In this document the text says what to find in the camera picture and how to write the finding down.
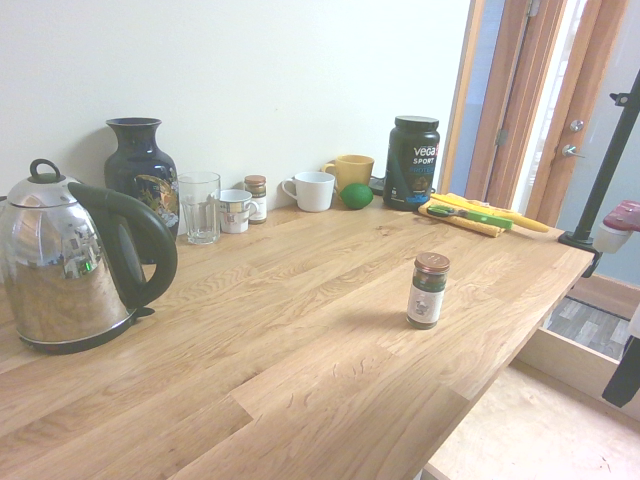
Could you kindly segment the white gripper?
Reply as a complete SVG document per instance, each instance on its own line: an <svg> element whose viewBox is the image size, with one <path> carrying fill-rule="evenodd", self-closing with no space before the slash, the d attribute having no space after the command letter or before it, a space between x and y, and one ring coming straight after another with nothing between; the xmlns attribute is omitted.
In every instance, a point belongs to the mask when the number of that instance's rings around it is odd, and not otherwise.
<svg viewBox="0 0 640 480"><path fill-rule="evenodd" d="M639 391L640 305L629 322L629 334L620 363L602 393L607 402L619 408L628 404Z"/></svg>

